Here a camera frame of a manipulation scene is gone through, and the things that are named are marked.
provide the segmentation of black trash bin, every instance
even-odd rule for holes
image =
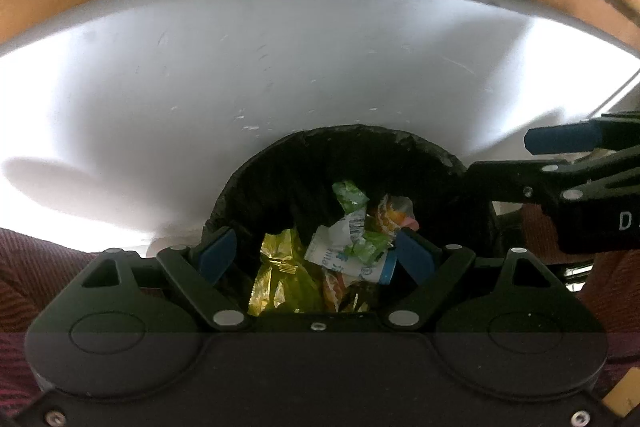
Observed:
[[[308,246],[319,225],[344,215],[332,184],[353,181],[370,201],[385,194],[409,197],[420,223],[418,233],[439,247],[458,243],[492,257],[497,225],[490,201],[465,190],[465,167],[441,147],[405,131],[367,125],[301,131],[273,143],[235,172],[218,197],[192,261],[231,227],[238,236],[236,261],[220,285],[241,308],[260,266],[265,233],[296,227]],[[397,267],[381,301],[401,298],[413,287]]]

